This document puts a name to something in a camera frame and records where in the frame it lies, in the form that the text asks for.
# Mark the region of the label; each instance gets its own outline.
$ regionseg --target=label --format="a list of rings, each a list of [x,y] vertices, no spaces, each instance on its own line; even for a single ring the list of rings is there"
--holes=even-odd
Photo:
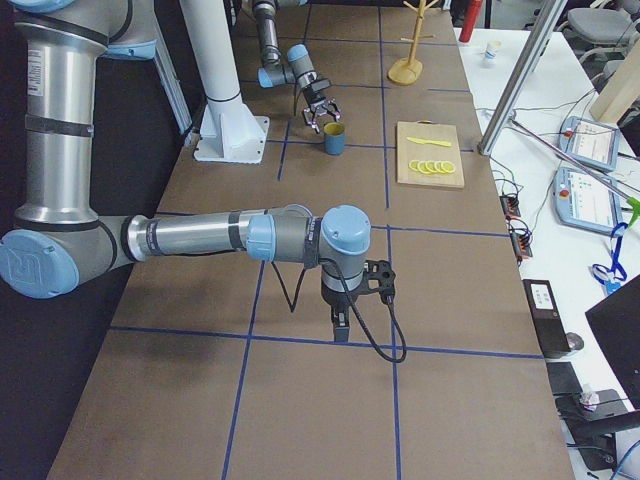
[[[553,310],[551,293],[549,293],[549,288],[545,284],[532,283],[531,293],[533,294],[533,301],[538,310]]]
[[[44,94],[44,52],[29,50],[27,58],[27,94],[41,97]]]

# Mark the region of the blue cup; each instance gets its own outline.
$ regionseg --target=blue cup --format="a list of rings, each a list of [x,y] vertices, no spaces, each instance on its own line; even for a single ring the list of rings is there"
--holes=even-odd
[[[323,131],[324,151],[329,155],[340,155],[344,152],[344,123],[327,123]]]

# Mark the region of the power strip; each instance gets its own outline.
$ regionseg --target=power strip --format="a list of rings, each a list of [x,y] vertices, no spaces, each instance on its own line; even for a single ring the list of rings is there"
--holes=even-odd
[[[511,246],[513,247],[513,253],[516,255],[518,262],[533,257],[531,247],[524,241],[524,236],[516,232],[509,234],[511,237]]]
[[[520,218],[520,208],[518,208],[516,197],[500,195],[500,205],[502,206],[502,213],[504,213],[507,220],[510,218]]]

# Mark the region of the wooden cutting board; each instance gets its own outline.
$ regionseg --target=wooden cutting board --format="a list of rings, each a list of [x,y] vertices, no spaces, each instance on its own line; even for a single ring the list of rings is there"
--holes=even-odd
[[[397,168],[398,183],[425,185],[429,187],[464,188],[460,145],[455,125],[425,124],[418,122],[398,122],[397,127]],[[451,142],[450,147],[420,145],[407,137]],[[456,167],[452,174],[431,174],[414,172],[409,168],[411,160],[450,161]]]

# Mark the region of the black device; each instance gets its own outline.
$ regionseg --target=black device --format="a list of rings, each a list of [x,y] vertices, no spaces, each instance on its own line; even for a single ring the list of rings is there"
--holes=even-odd
[[[554,396],[579,395],[582,387],[571,362],[547,362],[549,385]]]
[[[640,408],[640,276],[586,312],[611,370],[634,408]]]
[[[522,281],[540,349],[546,358],[560,358],[572,351],[548,280]]]
[[[586,312],[611,370],[634,408],[640,403],[640,276],[627,282]],[[591,470],[616,468],[615,433],[640,427],[640,410],[628,412],[615,390],[597,392],[599,405],[589,411],[577,395],[556,400],[560,415]]]

